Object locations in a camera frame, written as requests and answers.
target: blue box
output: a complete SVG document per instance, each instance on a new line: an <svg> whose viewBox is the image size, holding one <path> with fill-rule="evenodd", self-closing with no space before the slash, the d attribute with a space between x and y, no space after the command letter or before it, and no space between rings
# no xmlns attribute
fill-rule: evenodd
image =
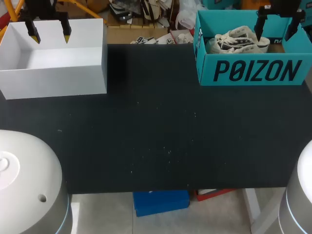
<svg viewBox="0 0 312 234"><path fill-rule="evenodd" d="M190 197L186 190L134 192L137 217L187 208Z"/></svg>
<svg viewBox="0 0 312 234"><path fill-rule="evenodd" d="M203 0L203 5L209 10L223 10L234 4L239 4L240 0Z"/></svg>
<svg viewBox="0 0 312 234"><path fill-rule="evenodd" d="M312 25L312 0L302 0L299 9L306 12L306 17L301 21L302 26Z"/></svg>
<svg viewBox="0 0 312 234"><path fill-rule="evenodd" d="M268 16L263 37L282 43L285 53L208 54L205 43L242 25L251 29L256 11L199 11L196 17L194 52L200 85L301 85L312 65L312 44L299 25L288 41L284 35L291 19Z"/></svg>

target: white box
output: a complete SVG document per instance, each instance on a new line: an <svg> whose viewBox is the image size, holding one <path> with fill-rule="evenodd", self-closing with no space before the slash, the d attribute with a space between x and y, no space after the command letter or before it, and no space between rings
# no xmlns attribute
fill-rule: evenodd
<svg viewBox="0 0 312 234"><path fill-rule="evenodd" d="M66 44L60 21L35 21L37 44L24 22L10 23L0 44L0 89L6 99L107 93L103 19L72 19Z"/></svg>

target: teal shoe box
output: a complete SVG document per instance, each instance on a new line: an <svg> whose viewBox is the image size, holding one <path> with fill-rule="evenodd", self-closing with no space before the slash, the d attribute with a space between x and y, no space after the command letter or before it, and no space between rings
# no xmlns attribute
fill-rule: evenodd
<svg viewBox="0 0 312 234"><path fill-rule="evenodd" d="M305 19L301 21L302 26L312 25L312 0L302 0L299 8L306 12Z"/></svg>
<svg viewBox="0 0 312 234"><path fill-rule="evenodd" d="M256 11L208 10L196 17L194 52L200 85L301 85L312 65L312 44L299 25L288 41L284 35L291 19L268 16L263 37L271 44L282 43L285 53L208 54L205 43L216 34L225 34L246 25L252 30Z"/></svg>
<svg viewBox="0 0 312 234"><path fill-rule="evenodd" d="M240 0L203 0L203 5L209 10L223 10L226 7L239 3Z"/></svg>

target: white sneaker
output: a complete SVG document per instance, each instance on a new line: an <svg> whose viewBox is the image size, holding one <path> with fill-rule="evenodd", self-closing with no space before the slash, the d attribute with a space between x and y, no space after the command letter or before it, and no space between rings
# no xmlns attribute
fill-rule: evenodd
<svg viewBox="0 0 312 234"><path fill-rule="evenodd" d="M262 54L263 51L250 38L226 37L222 40L210 39L210 54Z"/></svg>
<svg viewBox="0 0 312 234"><path fill-rule="evenodd" d="M231 38L235 38L235 39L238 39L238 38L249 38L249 39L252 40L252 42L254 44L256 44L259 47L259 49L263 53L266 53L268 51L269 44L270 44L270 40L265 38L265 37L261 37L260 41L258 41L256 34L253 33L248 26L241 26L241 27L238 27L236 29L233 29L233 30L227 32L224 35L217 34L215 36L215 38L217 40L222 40L222 39L225 39L227 37L231 37Z"/></svg>

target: black table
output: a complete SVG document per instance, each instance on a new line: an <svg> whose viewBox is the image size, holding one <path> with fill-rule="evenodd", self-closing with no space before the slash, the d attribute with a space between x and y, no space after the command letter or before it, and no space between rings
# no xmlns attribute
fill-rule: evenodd
<svg viewBox="0 0 312 234"><path fill-rule="evenodd" d="M286 186L306 86L201 87L191 45L109 45L108 94L8 100L0 128L57 154L70 193Z"/></svg>

